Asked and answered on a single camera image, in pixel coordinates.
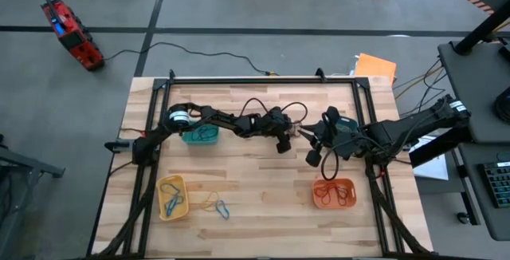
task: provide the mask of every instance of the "desk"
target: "desk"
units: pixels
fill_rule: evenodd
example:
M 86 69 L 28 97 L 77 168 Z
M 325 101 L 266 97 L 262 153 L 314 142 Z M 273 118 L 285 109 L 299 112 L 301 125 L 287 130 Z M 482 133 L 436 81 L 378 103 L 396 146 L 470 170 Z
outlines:
M 457 132 L 452 138 L 461 142 L 459 151 L 465 168 L 463 176 L 471 180 L 491 237 L 501 241 L 510 240 L 510 224 L 507 224 L 510 209 L 496 209 L 493 206 L 477 171 L 480 163 L 510 161 L 496 157 L 499 152 L 510 152 L 510 147 L 491 145 L 510 141 L 510 126 L 492 113 L 493 101 L 510 81 L 510 64 L 499 55 L 499 48 L 500 44 L 479 44 L 473 47 L 471 54 L 460 56 L 450 44 L 444 44 L 438 47 L 438 51 L 453 91 L 472 113 L 469 131 L 464 135 Z M 456 144 L 441 146 L 447 149 Z
M 460 144 L 464 167 L 471 180 L 473 191 L 477 197 L 480 210 L 487 224 L 488 232 L 495 240 L 510 241 L 510 209 L 497 209 L 492 204 L 492 199 L 477 170 L 480 163 L 497 162 L 496 155 L 500 152 L 510 152 L 510 147 L 497 147 L 494 145 Z
M 133 80 L 122 128 L 144 128 L 153 81 L 153 78 Z M 370 84 L 378 119 L 398 119 L 387 78 L 372 77 Z M 302 101 L 309 111 L 304 124 L 316 123 L 329 105 L 336 106 L 345 116 L 357 118 L 351 85 L 333 83 L 172 85 L 169 103 L 193 101 L 238 114 L 250 97 L 258 97 L 268 108 Z M 248 104 L 246 112 L 261 112 L 261 108 L 253 102 Z M 299 106 L 285 112 L 293 120 L 303 116 Z M 129 139 L 138 135 L 122 131 L 120 137 Z M 281 155 L 277 153 L 276 143 L 277 140 L 263 137 L 244 140 L 225 129 L 220 129 L 218 144 L 209 147 L 186 146 L 176 135 L 167 139 L 161 147 L 158 178 L 172 174 L 184 177 L 190 212 L 183 220 L 163 222 L 159 219 L 155 195 L 146 257 L 379 256 L 381 248 L 364 161 L 352 158 L 341 163 L 339 172 L 339 177 L 354 182 L 357 204 L 346 210 L 319 210 L 313 204 L 311 187 L 314 179 L 320 177 L 320 169 L 304 161 L 310 149 L 308 142 L 303 137 L 293 138 L 292 150 Z M 402 153 L 399 158 L 405 160 L 407 154 Z M 131 154 L 127 152 L 116 155 L 112 169 L 130 159 Z M 334 160 L 329 160 L 332 167 Z M 135 166 L 128 166 L 110 177 L 93 253 L 107 246 L 127 218 L 135 172 Z M 412 167 L 392 163 L 389 174 L 400 217 L 418 241 L 432 250 Z M 209 191 L 218 191 L 227 203 L 228 221 L 200 209 L 199 204 Z M 390 248 L 394 250 L 387 219 L 385 224 Z

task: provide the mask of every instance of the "wooden tabletop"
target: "wooden tabletop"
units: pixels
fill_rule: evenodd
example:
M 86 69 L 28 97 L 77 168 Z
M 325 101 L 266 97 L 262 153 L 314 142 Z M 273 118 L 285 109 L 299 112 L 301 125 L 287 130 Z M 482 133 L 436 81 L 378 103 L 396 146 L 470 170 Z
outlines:
M 133 80 L 123 128 L 144 129 L 153 80 L 146 77 Z M 371 77 L 370 82 L 378 120 L 397 120 L 398 112 L 387 78 Z M 349 84 L 172 85 L 169 103 L 192 101 L 238 115 L 251 97 L 261 99 L 268 108 L 293 101 L 305 103 L 309 112 L 304 124 L 316 123 L 329 105 L 337 107 L 340 114 L 357 119 Z M 362 102 L 368 118 L 365 101 Z M 246 112 L 263 111 L 257 102 L 252 102 Z M 298 105 L 285 112 L 293 120 L 299 120 L 304 114 Z M 138 135 L 121 132 L 120 137 L 136 138 Z M 162 145 L 158 179 L 183 176 L 190 212 L 178 221 L 162 221 L 156 193 L 146 257 L 380 256 L 364 160 L 351 158 L 342 162 L 337 176 L 349 178 L 355 184 L 357 204 L 349 209 L 321 210 L 312 200 L 312 182 L 321 177 L 320 169 L 304 161 L 310 145 L 304 137 L 291 141 L 292 149 L 278 154 L 275 139 L 245 140 L 222 128 L 218 143 L 212 146 L 188 146 L 177 135 L 167 139 Z M 130 158 L 130 153 L 115 156 L 112 169 Z M 409 159 L 406 153 L 398 158 Z M 327 173 L 332 174 L 334 157 L 328 160 L 328 167 Z M 136 167 L 130 165 L 110 177 L 93 253 L 107 246 L 127 218 L 135 173 Z M 389 173 L 399 216 L 417 240 L 425 248 L 432 249 L 411 166 L 393 162 Z M 225 201 L 230 211 L 229 220 L 224 220 L 217 212 L 201 209 L 200 203 L 210 191 L 217 191 Z M 390 248 L 394 250 L 389 221 L 385 219 L 385 223 Z M 138 236 L 134 240 L 133 250 Z

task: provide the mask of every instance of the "white label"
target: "white label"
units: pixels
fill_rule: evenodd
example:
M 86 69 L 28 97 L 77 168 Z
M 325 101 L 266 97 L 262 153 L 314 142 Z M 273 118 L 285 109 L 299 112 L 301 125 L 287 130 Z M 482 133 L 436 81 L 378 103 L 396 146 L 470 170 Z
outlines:
M 462 105 L 462 101 L 460 100 L 454 101 L 453 103 L 449 104 L 450 108 L 456 108 L 459 105 Z
M 184 120 L 186 122 L 190 122 L 190 116 L 187 112 L 173 112 L 170 114 L 169 118 L 173 121 Z

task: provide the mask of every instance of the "concrete floor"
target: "concrete floor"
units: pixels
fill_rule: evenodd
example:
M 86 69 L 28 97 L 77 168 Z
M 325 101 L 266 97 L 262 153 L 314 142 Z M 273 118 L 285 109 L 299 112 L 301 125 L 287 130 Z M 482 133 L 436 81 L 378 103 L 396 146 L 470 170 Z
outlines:
M 147 26 L 155 0 L 64 0 L 87 26 Z M 44 0 L 0 5 L 0 26 L 45 26 Z M 471 30 L 487 15 L 466 0 L 164 0 L 158 27 L 283 28 L 340 30 Z M 139 50 L 143 33 L 95 33 L 105 56 Z M 0 132 L 16 152 L 66 167 L 59 180 L 45 176 L 25 218 L 20 254 L 37 259 L 84 255 L 96 219 L 112 155 L 103 143 L 116 137 L 138 56 L 125 53 L 95 73 L 86 72 L 52 33 L 0 33 Z M 208 53 L 249 56 L 255 66 L 284 75 L 310 75 L 319 67 L 345 73 L 351 58 L 369 53 L 398 64 L 398 79 L 423 74 L 436 47 L 451 37 L 246 36 L 156 34 Z M 243 60 L 201 57 L 155 47 L 143 75 L 257 75 Z M 442 87 L 451 91 L 444 80 Z M 412 109 L 425 86 L 398 99 Z M 424 195 L 422 204 L 436 251 L 480 258 L 508 258 L 485 227 L 462 226 L 459 195 Z M 484 243 L 491 249 L 481 249 Z

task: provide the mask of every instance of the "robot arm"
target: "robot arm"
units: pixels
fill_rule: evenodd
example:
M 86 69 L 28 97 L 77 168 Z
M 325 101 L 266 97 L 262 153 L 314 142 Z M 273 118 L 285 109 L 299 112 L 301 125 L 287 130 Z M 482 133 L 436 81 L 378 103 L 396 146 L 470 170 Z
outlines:
M 200 120 L 190 124 L 191 117 Z M 146 137 L 135 140 L 132 147 L 133 163 L 142 163 L 151 158 L 154 148 L 160 145 L 168 136 L 178 133 L 191 132 L 204 124 L 214 124 L 229 129 L 242 138 L 252 136 L 271 136 L 279 140 L 277 150 L 284 153 L 291 148 L 287 131 L 292 127 L 290 118 L 281 111 L 280 107 L 271 108 L 261 116 L 251 113 L 244 116 L 235 116 L 209 105 L 200 106 L 194 103 L 174 104 L 164 114 L 158 127 L 146 133 Z
M 439 99 L 431 108 L 412 114 L 401 120 L 384 120 L 358 128 L 356 132 L 339 132 L 335 126 L 340 116 L 338 110 L 329 107 L 323 119 L 300 131 L 312 146 L 306 161 L 319 166 L 322 147 L 331 148 L 337 156 L 348 160 L 352 155 L 371 157 L 372 163 L 387 165 L 406 144 L 412 144 L 438 128 L 467 125 L 470 114 L 458 100 L 450 95 Z

